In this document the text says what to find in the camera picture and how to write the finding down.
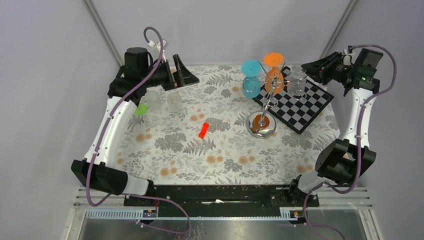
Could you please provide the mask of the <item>blue wine glass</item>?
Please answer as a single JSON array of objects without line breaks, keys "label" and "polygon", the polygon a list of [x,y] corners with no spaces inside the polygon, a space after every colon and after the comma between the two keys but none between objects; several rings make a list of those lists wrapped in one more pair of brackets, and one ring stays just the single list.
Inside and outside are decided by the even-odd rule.
[{"label": "blue wine glass", "polygon": [[252,99],[259,95],[261,85],[258,75],[261,72],[261,64],[256,60],[248,60],[241,66],[241,72],[244,74],[242,83],[243,95],[246,98]]}]

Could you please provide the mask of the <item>green wine glass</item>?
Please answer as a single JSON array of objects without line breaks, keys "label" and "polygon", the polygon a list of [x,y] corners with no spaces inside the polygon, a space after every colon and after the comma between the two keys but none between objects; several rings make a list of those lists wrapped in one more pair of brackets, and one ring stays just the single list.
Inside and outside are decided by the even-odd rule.
[{"label": "green wine glass", "polygon": [[135,116],[143,116],[145,115],[149,110],[149,107],[146,104],[139,104],[138,107],[134,111]]}]

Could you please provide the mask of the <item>orange wine glass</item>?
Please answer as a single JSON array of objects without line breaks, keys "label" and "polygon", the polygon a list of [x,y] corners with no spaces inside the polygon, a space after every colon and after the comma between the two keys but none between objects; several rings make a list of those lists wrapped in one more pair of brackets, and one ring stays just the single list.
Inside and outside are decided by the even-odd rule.
[{"label": "orange wine glass", "polygon": [[277,83],[275,86],[274,94],[279,94],[284,89],[284,77],[281,73],[281,67],[285,63],[285,58],[278,52],[271,52],[264,57],[263,62],[266,66],[271,67],[265,77],[266,83],[264,85],[264,89],[267,92],[271,91],[273,88],[273,81],[276,80]]}]

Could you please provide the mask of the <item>clear wine glass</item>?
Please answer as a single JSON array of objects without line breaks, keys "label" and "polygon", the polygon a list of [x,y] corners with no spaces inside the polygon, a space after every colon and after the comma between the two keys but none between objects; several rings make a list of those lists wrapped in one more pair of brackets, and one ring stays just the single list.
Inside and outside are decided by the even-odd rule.
[{"label": "clear wine glass", "polygon": [[306,81],[306,70],[300,64],[293,65],[288,75],[287,93],[297,100],[302,99],[305,95]]},{"label": "clear wine glass", "polygon": [[182,110],[183,103],[182,103],[182,98],[181,98],[179,93],[177,93],[177,92],[170,93],[167,96],[166,100],[167,100],[167,106],[168,106],[169,111],[178,112],[178,111]]},{"label": "clear wine glass", "polygon": [[148,91],[145,94],[146,105],[151,110],[159,110],[162,107],[161,96],[157,91]]}]

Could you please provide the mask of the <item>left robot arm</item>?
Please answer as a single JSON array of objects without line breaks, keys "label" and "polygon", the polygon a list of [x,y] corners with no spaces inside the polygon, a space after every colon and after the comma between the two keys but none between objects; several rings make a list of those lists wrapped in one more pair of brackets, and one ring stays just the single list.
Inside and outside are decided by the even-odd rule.
[{"label": "left robot arm", "polygon": [[154,202],[155,192],[149,188],[153,182],[118,170],[115,157],[125,128],[148,88],[161,86],[170,91],[199,83],[178,54],[173,55],[173,61],[175,72],[171,71],[169,61],[153,61],[146,48],[126,50],[124,65],[109,85],[105,114],[96,137],[83,159],[75,159],[71,165],[71,171],[84,187],[112,195],[136,195],[144,206]]}]

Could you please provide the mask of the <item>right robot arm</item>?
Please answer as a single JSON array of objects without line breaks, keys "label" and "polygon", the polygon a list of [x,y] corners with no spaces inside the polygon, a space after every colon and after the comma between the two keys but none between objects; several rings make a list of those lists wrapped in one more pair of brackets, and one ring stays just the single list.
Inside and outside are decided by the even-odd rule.
[{"label": "right robot arm", "polygon": [[321,151],[315,169],[290,182],[286,198],[293,206],[301,205],[309,198],[307,194],[324,186],[335,192],[338,185],[348,184],[353,189],[375,162],[377,154],[370,150],[368,128],[380,91],[380,80],[374,75],[384,54],[365,46],[353,61],[353,49],[350,46],[344,53],[334,52],[301,66],[317,83],[327,85],[334,80],[343,85],[348,115],[345,129]]}]

